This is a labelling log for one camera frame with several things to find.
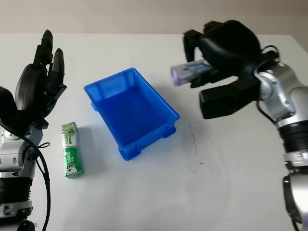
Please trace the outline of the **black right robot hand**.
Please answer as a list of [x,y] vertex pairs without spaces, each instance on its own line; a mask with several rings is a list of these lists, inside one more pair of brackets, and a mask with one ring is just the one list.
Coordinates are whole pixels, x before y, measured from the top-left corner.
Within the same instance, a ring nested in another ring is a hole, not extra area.
[[187,62],[194,61],[194,52],[198,48],[211,66],[211,70],[191,81],[191,88],[236,76],[261,54],[256,35],[236,20],[210,21],[204,25],[202,33],[193,29],[186,31],[183,45]]

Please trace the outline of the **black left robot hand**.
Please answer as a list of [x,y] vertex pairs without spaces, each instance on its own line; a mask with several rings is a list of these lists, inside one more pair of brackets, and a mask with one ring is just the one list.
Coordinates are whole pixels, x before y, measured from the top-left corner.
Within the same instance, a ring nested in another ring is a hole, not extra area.
[[30,123],[41,129],[48,127],[45,117],[66,89],[64,84],[64,54],[58,48],[52,53],[53,35],[46,30],[37,46],[33,63],[27,65],[17,83],[15,103]]

